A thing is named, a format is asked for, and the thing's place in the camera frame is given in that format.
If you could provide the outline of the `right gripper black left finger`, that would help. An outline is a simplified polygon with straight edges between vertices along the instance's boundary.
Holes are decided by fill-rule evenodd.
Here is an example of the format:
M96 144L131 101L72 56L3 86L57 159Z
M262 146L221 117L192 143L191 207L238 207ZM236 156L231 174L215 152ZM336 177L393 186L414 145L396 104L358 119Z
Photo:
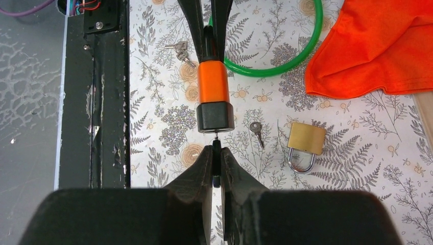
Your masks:
M163 188L60 189L20 244L210 244L212 147Z

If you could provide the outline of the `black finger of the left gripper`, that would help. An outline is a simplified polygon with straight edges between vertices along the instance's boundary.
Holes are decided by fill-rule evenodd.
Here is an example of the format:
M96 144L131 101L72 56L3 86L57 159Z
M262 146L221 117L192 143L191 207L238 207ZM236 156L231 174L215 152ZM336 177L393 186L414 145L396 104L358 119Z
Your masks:
M233 0L211 0L210 3L215 50L219 60L224 62L226 27Z
M200 0L177 0L187 20L198 61L210 60L210 27L204 26Z

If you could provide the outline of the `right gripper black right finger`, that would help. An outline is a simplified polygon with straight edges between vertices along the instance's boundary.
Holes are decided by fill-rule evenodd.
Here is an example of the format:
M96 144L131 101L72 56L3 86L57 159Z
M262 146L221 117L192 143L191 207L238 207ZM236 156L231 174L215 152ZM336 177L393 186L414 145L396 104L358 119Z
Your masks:
M270 190L221 150L228 244L401 244L379 199L366 191Z

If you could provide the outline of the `silver cable lock keys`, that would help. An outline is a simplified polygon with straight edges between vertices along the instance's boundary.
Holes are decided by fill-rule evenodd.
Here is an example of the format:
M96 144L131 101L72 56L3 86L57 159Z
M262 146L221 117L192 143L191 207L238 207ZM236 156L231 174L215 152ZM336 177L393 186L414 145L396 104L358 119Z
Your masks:
M190 67L196 68L197 66L189 59L188 42L179 41L175 44L168 44L164 46L165 49L173 49L176 52L178 60L187 63Z

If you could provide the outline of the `small silver key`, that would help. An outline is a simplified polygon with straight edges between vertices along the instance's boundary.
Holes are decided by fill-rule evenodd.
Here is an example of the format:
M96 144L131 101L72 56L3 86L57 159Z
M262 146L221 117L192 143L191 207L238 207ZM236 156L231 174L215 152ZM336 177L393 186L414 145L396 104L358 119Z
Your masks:
M260 122L252 122L249 125L249 130L257 137L258 144L260 148L264 149L264 142L262 139L261 131L262 131L262 124Z

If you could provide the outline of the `brass padlock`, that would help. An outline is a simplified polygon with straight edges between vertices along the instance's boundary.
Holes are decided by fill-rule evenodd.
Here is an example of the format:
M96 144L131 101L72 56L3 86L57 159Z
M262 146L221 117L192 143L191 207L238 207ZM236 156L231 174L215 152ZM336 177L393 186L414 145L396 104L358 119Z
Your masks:
M326 130L313 125L294 122L288 138L288 165L298 174L310 172L314 165L317 155L322 154L325 141ZM301 169L293 165L292 156L294 151L302 151L311 154L311 161L307 168Z

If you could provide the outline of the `green cable lock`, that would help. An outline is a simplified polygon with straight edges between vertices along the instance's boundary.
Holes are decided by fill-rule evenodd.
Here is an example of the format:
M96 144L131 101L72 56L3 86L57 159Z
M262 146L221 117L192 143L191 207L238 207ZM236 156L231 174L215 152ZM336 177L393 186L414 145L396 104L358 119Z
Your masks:
M314 0L314 6L315 6L315 25L310 40L307 43L307 45L304 47L304 49L297 56L291 59L289 62L268 69L246 68L233 63L228 58L224 58L223 64L226 66L227 69L234 72L235 74L239 74L246 77L254 77L254 78L267 78L267 77L278 76L296 68L304 60L306 60L306 58L310 54L312 54L314 48L316 47L319 41L322 32L323 19L324 19L322 1Z

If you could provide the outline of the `black padlock keys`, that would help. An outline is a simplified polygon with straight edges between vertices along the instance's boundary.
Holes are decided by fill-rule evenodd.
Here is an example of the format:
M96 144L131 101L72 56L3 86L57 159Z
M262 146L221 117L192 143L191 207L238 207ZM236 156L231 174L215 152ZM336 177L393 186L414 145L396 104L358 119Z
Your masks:
M215 132L215 137L212 142L212 183L214 188L220 188L221 186L221 149L218 132Z

